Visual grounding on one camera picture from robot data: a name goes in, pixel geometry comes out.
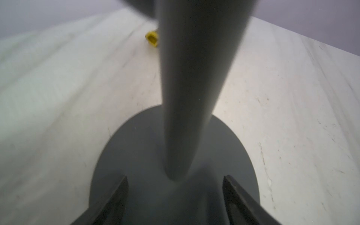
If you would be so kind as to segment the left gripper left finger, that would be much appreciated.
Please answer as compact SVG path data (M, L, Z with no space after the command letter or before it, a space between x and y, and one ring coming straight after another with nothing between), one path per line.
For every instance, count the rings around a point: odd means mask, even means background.
M128 179L120 178L73 225L120 225L128 196Z

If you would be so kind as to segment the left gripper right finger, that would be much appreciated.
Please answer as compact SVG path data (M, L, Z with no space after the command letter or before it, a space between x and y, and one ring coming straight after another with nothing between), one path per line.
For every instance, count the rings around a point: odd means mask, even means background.
M224 176L223 196L231 225L280 225L230 175Z

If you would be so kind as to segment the dark grey utensil rack stand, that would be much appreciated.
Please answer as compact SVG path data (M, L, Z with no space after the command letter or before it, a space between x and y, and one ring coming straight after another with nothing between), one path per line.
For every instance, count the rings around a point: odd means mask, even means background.
M255 1L130 1L158 21L162 104L111 137L91 181L94 204L127 176L121 225L230 224L223 196L232 176L260 204L242 143L212 112Z

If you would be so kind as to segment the black yellow work glove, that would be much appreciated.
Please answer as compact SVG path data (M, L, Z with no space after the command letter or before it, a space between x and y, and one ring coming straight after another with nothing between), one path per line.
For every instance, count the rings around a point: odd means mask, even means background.
M158 31L157 30L149 31L148 33L146 33L145 38L152 47L157 48L157 46L158 46Z

